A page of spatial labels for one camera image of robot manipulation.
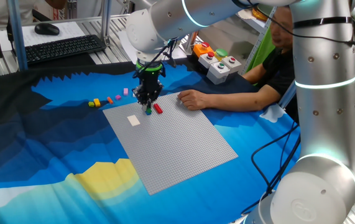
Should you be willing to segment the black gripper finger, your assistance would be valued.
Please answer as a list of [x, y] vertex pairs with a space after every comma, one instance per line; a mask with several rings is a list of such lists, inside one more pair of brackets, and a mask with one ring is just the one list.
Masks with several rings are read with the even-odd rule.
[[143, 85], [139, 85], [132, 90], [134, 96], [137, 98], [138, 104], [142, 106], [143, 109], [148, 108], [149, 94], [146, 92]]
[[155, 102], [155, 100], [159, 97], [160, 92], [163, 89], [163, 84], [158, 83], [156, 86], [149, 92], [149, 99], [148, 99], [148, 108], [152, 108], [152, 104]]

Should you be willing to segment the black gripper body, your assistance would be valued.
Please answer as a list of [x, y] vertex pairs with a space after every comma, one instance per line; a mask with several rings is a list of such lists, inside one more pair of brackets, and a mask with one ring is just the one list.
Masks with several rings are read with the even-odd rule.
[[162, 72], [160, 70], [158, 71], [145, 71], [142, 76], [139, 78], [140, 79], [140, 85], [143, 85], [145, 88], [146, 92], [149, 94], [149, 92], [156, 86], [156, 84], [160, 83], [159, 82], [159, 76], [162, 75]]

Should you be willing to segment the person's left hand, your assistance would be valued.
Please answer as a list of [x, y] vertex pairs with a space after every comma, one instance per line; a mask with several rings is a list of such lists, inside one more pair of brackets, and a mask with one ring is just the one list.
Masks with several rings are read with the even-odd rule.
[[202, 110], [211, 106], [209, 95], [196, 90], [185, 90], [178, 94], [178, 99], [191, 111]]

